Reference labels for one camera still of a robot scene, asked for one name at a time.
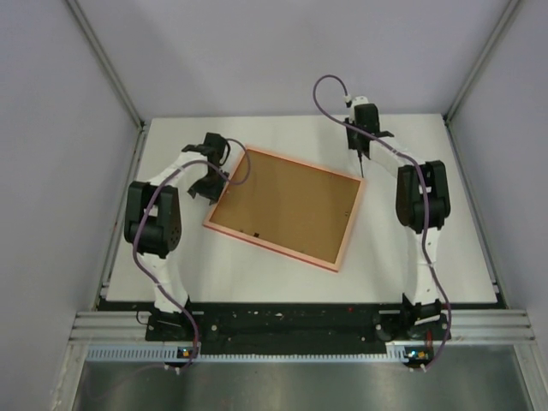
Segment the red handled screwdriver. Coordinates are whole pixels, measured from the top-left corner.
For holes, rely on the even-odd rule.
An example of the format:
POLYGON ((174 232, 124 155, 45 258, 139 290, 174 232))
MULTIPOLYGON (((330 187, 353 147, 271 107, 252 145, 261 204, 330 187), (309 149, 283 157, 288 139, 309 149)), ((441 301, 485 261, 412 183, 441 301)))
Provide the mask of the red handled screwdriver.
POLYGON ((360 165, 360 177, 361 177, 362 179, 364 179, 364 178, 365 178, 365 173, 364 173, 363 155, 362 155, 362 152, 357 152, 357 158, 358 158, 359 165, 360 165))

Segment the red picture frame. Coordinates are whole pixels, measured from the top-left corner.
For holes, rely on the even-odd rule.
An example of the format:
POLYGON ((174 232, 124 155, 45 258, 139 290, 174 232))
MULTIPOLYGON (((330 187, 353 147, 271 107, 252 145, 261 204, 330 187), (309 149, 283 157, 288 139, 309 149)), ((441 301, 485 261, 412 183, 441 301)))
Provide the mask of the red picture frame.
POLYGON ((218 233, 338 272, 366 182, 318 164, 250 147, 203 224, 218 233))

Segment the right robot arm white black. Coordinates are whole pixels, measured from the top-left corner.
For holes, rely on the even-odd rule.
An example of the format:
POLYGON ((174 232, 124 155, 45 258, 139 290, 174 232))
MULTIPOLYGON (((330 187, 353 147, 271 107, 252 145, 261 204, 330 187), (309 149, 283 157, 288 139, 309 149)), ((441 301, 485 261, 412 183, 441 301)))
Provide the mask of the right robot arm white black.
POLYGON ((408 274, 395 324, 375 325, 385 340, 425 338, 444 322, 444 294, 435 275, 438 240, 450 214, 447 173, 442 161, 426 161, 380 127, 378 107, 365 97, 346 103, 348 148, 380 165, 396 180, 396 217, 408 241, 408 274))

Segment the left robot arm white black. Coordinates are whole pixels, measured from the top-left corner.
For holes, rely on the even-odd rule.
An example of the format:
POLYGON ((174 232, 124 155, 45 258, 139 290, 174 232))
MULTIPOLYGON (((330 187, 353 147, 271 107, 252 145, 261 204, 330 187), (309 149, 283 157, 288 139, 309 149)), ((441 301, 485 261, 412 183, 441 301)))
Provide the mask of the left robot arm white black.
POLYGON ((123 236, 135 264, 152 281, 154 306, 168 313, 164 328, 175 339, 189 337, 194 329, 193 317, 182 311, 188 292, 175 262, 183 237, 181 197, 217 203, 229 181, 222 167, 230 151, 228 139, 208 133, 202 143, 184 146, 155 176, 128 187, 123 236))

